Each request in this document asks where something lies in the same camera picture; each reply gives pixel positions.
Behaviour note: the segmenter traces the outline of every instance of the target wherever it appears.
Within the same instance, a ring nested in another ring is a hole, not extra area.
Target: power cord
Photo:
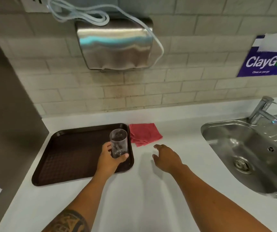
[[[129,15],[128,13],[124,12],[122,9],[120,9],[119,7],[117,7],[115,5],[103,4],[103,5],[95,5],[95,6],[90,6],[90,7],[77,7],[77,6],[74,6],[74,5],[64,1],[64,0],[47,0],[47,6],[48,6],[49,10],[51,11],[53,17],[61,23],[64,23],[71,19],[83,19],[85,21],[88,21],[89,23],[96,25],[96,26],[104,26],[104,25],[108,24],[108,22],[109,22],[109,15],[106,12],[104,12],[102,10],[97,10],[97,9],[103,8],[103,7],[115,8],[119,12],[121,12],[123,15],[128,17],[129,19],[132,19],[133,21],[135,21],[136,23],[139,23],[142,27],[144,27],[148,31],[148,33],[155,39],[155,41],[158,43],[158,45],[160,46],[162,53],[156,59],[156,61],[153,63],[153,65],[155,65],[164,54],[164,48],[163,48],[161,42],[159,41],[159,39],[152,32],[152,30],[150,30],[150,28],[145,23],[143,23],[141,20],[139,20],[138,18],[135,18],[132,15]],[[66,9],[68,11],[68,14],[61,15],[61,14],[57,13],[53,8],[54,6],[58,6],[61,9]],[[97,18],[97,17],[93,17],[92,15],[100,15],[101,17]]]

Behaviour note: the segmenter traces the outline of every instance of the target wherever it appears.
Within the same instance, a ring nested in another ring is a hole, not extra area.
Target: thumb
[[[126,153],[122,156],[119,156],[116,160],[118,162],[118,164],[122,163],[122,162],[125,162],[127,160],[127,158],[129,157],[129,154]]]
[[[152,158],[154,159],[154,162],[155,162],[155,164],[157,165],[159,156],[153,154],[153,155],[152,155]]]

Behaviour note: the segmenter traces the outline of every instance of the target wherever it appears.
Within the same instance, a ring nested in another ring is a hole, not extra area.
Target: chrome faucet
[[[255,125],[258,120],[264,116],[266,119],[270,120],[272,123],[277,123],[277,117],[271,115],[266,110],[270,107],[274,102],[274,99],[268,96],[263,96],[257,107],[254,109],[252,114],[248,117],[248,123]]]

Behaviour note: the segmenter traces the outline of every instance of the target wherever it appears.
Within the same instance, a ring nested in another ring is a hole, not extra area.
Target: backsplash
[[[277,33],[277,0],[105,3],[150,15],[165,49],[151,69],[89,71],[73,22],[0,0],[0,47],[40,115],[277,97],[277,76],[236,78],[256,35]]]

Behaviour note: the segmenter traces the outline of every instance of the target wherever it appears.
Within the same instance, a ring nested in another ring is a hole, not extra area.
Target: blue sign
[[[257,36],[237,77],[277,75],[277,52],[258,52],[263,38]]]

